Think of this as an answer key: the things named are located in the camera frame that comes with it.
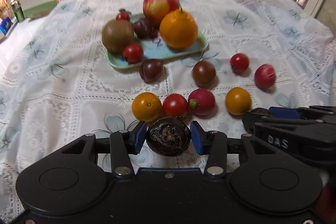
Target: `dark radish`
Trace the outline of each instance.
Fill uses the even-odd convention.
[[[197,89],[189,94],[188,105],[192,114],[208,115],[215,107],[215,97],[207,89]]]

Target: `lace tablecloth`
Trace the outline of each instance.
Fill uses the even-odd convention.
[[[251,94],[253,108],[330,103],[332,33],[292,0],[180,0],[206,36],[209,50],[165,62],[164,74],[153,84],[144,83],[137,70],[113,69],[105,57],[101,29],[119,8],[140,13],[142,1],[64,0],[9,65],[0,86],[3,220],[23,210],[15,191],[23,169],[85,133],[104,137],[132,128],[131,103],[139,93],[152,92],[162,101],[171,93],[187,98],[196,88],[190,72],[199,60],[211,62],[218,76],[211,89],[216,109],[207,117],[194,117],[205,130],[220,130],[235,138],[244,133],[241,120],[230,116],[224,106],[226,93],[237,86]],[[245,77],[234,75],[230,68],[230,57],[237,52],[250,57],[251,73]],[[271,93],[254,85],[253,72],[264,63],[277,72]],[[100,155],[105,170],[108,158]],[[190,145],[179,157],[162,157],[145,144],[131,160],[135,169],[204,168],[206,156],[196,155]],[[238,157],[229,155],[228,170],[238,164]]]

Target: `tray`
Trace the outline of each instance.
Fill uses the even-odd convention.
[[[137,19],[143,17],[142,14],[134,15],[131,17],[131,22],[137,21]],[[173,50],[164,43],[160,34],[155,39],[142,39],[140,40],[140,45],[143,49],[143,60],[146,59],[172,59],[190,55],[196,52],[204,52],[208,47],[208,42],[205,36],[199,32],[198,37],[194,44],[190,47],[182,50]],[[141,65],[142,61],[136,64],[128,64],[122,59],[121,54],[112,54],[106,50],[106,57],[109,64],[116,69],[129,69],[138,67]]]

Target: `flower pattern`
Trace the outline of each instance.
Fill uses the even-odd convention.
[[[235,12],[233,10],[229,10],[226,12],[226,16],[224,17],[224,22],[226,24],[232,24],[233,27],[244,30],[245,28],[249,28],[248,24],[248,16],[244,13]]]
[[[283,33],[288,37],[297,37],[299,36],[298,31],[293,27],[287,27],[283,30]]]
[[[301,16],[300,14],[295,11],[295,10],[289,10],[289,14],[296,20],[296,21],[300,21],[301,20]]]
[[[6,152],[11,145],[11,142],[16,134],[14,127],[7,127],[4,135],[0,137],[0,154]]]
[[[93,133],[97,134],[98,132],[104,132],[107,134],[112,134],[120,130],[132,131],[138,123],[139,120],[134,120],[128,126],[126,126],[125,118],[120,113],[115,116],[109,116],[106,114],[104,117],[104,124],[106,129],[94,130]],[[110,154],[106,154],[102,161],[102,166],[105,170],[109,170],[111,166],[111,159],[109,155]],[[142,147],[138,155],[129,155],[129,157],[133,167],[135,168],[135,171],[137,171],[139,167],[150,167],[154,160],[153,153],[146,144]]]
[[[294,108],[297,105],[297,101],[295,98],[294,93],[292,93],[289,97],[286,96],[283,93],[279,93],[278,95],[276,95],[276,97],[274,98],[274,101],[283,107],[289,107],[289,108]]]
[[[6,109],[6,104],[9,101],[9,96],[5,95],[3,90],[0,90],[0,115],[2,115]]]
[[[60,57],[55,58],[48,66],[47,68],[41,72],[38,79],[39,80],[45,80],[49,78],[50,76],[54,76],[63,82],[65,82],[65,78],[62,78],[62,76],[66,73],[68,73],[68,69],[65,67],[70,62],[71,58],[65,58],[62,59]]]
[[[219,71],[222,68],[222,62],[215,58],[219,52],[214,51],[207,51],[202,53],[197,53],[192,55],[191,57],[187,57],[181,60],[181,63],[184,64],[186,67],[193,67],[199,61],[208,61],[211,63],[216,71]]]

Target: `metal screw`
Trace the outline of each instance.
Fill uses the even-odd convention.
[[[174,177],[173,173],[167,173],[167,174],[165,174],[165,178],[167,178],[167,179],[171,179],[173,177]]]
[[[220,175],[224,172],[224,169],[219,166],[211,166],[207,169],[207,172],[211,175]]]
[[[114,172],[118,175],[124,176],[124,175],[129,175],[131,173],[131,170],[127,166],[120,166],[120,167],[117,167],[114,170]]]

